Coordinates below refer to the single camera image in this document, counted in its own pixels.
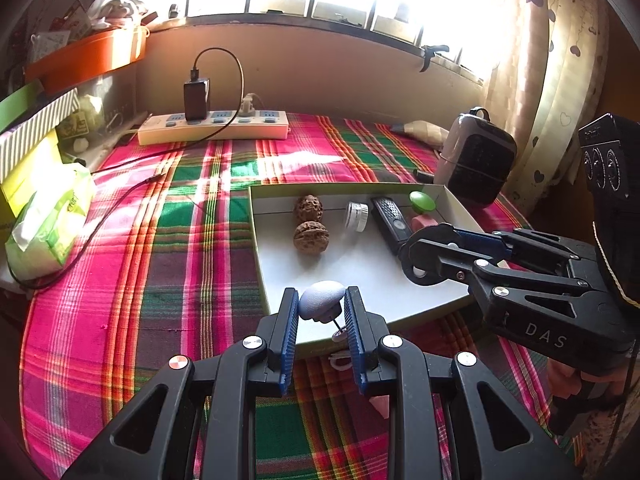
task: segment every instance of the curtain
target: curtain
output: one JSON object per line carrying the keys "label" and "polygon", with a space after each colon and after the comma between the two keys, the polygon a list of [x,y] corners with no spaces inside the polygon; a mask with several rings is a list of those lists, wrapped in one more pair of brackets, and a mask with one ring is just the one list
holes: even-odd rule
{"label": "curtain", "polygon": [[577,129],[593,119],[607,65],[605,0],[504,0],[504,44],[484,107],[518,156],[503,193],[525,215],[579,166]]}

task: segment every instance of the power strip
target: power strip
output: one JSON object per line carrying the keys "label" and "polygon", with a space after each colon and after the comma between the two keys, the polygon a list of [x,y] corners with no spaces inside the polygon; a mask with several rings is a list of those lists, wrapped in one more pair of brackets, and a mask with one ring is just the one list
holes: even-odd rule
{"label": "power strip", "polygon": [[[210,136],[228,124],[234,110],[210,112],[201,121],[187,121],[184,114],[149,117],[138,129],[138,142],[142,146],[164,142],[185,142]],[[236,117],[213,140],[225,139],[279,139],[289,133],[289,120],[284,112],[255,110],[247,117]]]}

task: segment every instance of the yellow box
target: yellow box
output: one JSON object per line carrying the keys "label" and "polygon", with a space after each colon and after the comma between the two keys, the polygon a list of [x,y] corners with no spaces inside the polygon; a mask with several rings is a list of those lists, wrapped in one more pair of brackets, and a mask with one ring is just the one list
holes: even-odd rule
{"label": "yellow box", "polygon": [[52,129],[0,182],[0,242],[4,244],[20,211],[49,177],[51,170],[61,164],[58,136]]}

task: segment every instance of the orange plastic container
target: orange plastic container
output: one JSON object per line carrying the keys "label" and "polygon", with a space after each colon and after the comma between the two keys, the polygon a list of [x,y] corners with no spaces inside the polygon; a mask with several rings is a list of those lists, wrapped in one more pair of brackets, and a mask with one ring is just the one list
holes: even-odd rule
{"label": "orange plastic container", "polygon": [[142,59],[148,35],[146,27],[94,34],[30,64],[25,79],[39,79],[47,94],[55,94]]}

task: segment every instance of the camera lens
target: camera lens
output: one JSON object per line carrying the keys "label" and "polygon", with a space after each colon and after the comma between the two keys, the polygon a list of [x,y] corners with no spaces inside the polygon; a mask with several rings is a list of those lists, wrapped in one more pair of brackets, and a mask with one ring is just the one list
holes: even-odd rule
{"label": "camera lens", "polygon": [[588,152],[584,152],[584,173],[586,173],[587,178],[591,180],[591,177],[593,177],[593,168],[591,167],[591,157]]}
{"label": "camera lens", "polygon": [[604,188],[604,161],[600,150],[593,150],[593,178],[600,189]]}
{"label": "camera lens", "polygon": [[618,168],[618,160],[613,150],[609,150],[609,153],[607,153],[607,175],[611,187],[614,191],[617,191],[620,187],[620,168]]}

